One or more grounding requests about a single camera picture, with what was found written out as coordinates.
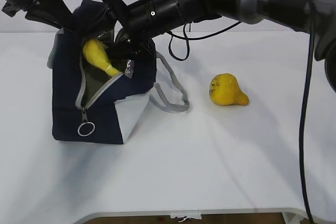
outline bag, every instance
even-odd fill
[[[74,16],[80,24],[87,25],[104,8],[104,3],[84,0]],[[147,44],[149,59],[133,62],[134,68],[131,74],[128,71],[128,76],[120,73],[112,78],[86,62],[82,43],[81,36],[61,29],[48,60],[53,75],[52,135],[56,140],[124,144],[147,106],[153,88],[169,109],[177,112],[189,109],[187,93],[164,57],[156,52],[153,40]],[[169,103],[156,83],[157,58],[182,92],[184,105]]]

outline yellow pear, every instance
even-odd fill
[[[88,40],[83,46],[83,53],[86,60],[96,68],[106,72],[109,76],[116,76],[120,71],[114,68],[107,56],[107,48],[102,42],[96,39]]]
[[[229,73],[216,76],[211,82],[209,93],[217,105],[249,104],[249,98],[240,90],[236,77]]]

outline cylindrical motor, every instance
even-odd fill
[[[132,36],[148,39],[204,16],[201,0],[150,0],[129,11]]]

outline bag handle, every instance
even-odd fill
[[[171,66],[168,64],[167,60],[164,58],[164,56],[159,53],[159,52],[156,52],[156,58],[160,59],[163,66],[167,69],[171,79],[172,79],[172,82],[173,82],[173,85],[179,89],[182,93],[182,101],[184,102],[184,105],[182,104],[173,104],[173,103],[170,103],[166,97],[166,95],[163,93],[162,89],[161,89],[161,86],[159,83],[154,83],[154,87],[156,89],[156,91],[158,92],[162,102],[164,103],[164,105],[167,106],[167,108],[173,110],[173,111],[176,111],[176,112],[185,112],[189,109],[190,107],[190,103],[189,103],[189,99],[188,99],[188,94],[187,92],[185,91],[185,89],[183,88],[183,86],[180,84],[180,82],[178,81],[173,69],[171,68]]]

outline gray zipper trim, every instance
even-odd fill
[[[106,82],[104,84],[103,87],[101,87],[98,92],[90,99],[90,101],[85,105],[85,108],[82,107],[82,101],[83,101],[83,97],[84,97],[84,93],[85,93],[85,89],[86,89],[86,78],[85,78],[85,72],[84,72],[84,67],[83,67],[83,62],[82,62],[82,55],[80,56],[80,60],[79,60],[79,67],[80,67],[80,72],[82,75],[82,83],[80,86],[80,90],[76,99],[76,107],[79,110],[87,110],[89,109],[97,100],[98,98],[109,88],[111,87],[112,84],[114,84],[120,77],[122,77],[124,74],[123,73],[119,73],[116,76],[114,76],[113,78],[111,78],[108,82]]]
[[[89,109],[97,101],[97,99],[100,98],[100,96],[123,75],[124,75],[123,73],[119,73],[116,76],[114,76],[112,79],[110,79],[107,83],[105,83],[104,86],[101,87],[100,90],[98,90],[98,92],[86,104],[85,109]]]
[[[80,73],[82,75],[82,83],[80,85],[80,90],[76,99],[76,107],[79,110],[83,110],[84,108],[82,107],[82,100],[83,100],[83,96],[85,93],[85,88],[86,88],[86,78],[85,78],[85,72],[84,72],[84,68],[83,68],[83,62],[82,62],[82,55],[79,56],[79,68],[80,68]]]

